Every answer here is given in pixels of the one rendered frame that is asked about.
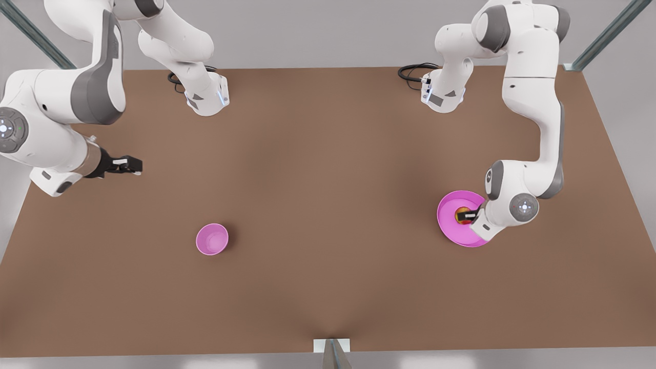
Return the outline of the pink plate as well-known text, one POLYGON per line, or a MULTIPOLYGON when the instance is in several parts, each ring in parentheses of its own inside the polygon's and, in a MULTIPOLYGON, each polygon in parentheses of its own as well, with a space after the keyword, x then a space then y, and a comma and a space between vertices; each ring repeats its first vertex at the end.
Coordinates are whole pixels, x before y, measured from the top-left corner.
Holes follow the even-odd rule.
POLYGON ((488 243, 477 233, 475 233, 470 225, 458 224, 455 219, 456 209, 459 207, 467 207, 476 210, 480 205, 483 205, 484 198, 479 194, 471 191, 454 191, 445 195, 437 209, 437 220, 443 234, 452 242, 468 247, 475 248, 488 243))

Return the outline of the pink bowl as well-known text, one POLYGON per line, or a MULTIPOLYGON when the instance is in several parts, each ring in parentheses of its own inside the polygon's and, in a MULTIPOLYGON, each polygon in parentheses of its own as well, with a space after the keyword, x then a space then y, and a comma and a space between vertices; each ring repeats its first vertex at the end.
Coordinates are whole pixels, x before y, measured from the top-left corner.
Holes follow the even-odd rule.
POLYGON ((195 245, 204 255, 220 254, 228 245, 229 234, 225 227, 218 223, 204 225, 196 237, 195 245))

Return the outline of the silver frame post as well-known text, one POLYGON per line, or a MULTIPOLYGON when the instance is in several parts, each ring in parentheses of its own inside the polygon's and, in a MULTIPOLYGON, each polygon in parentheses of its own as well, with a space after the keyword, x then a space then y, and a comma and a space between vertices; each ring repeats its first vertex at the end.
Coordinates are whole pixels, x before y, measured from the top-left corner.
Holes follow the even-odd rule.
POLYGON ((323 354, 322 369, 353 369, 346 356, 351 352, 350 339, 314 339, 313 352, 323 354))
POLYGON ((12 0, 0 0, 0 13, 60 69, 72 70, 77 68, 12 0))
POLYGON ((563 65, 565 71, 582 72, 641 14, 653 0, 630 0, 605 29, 571 63, 563 65))

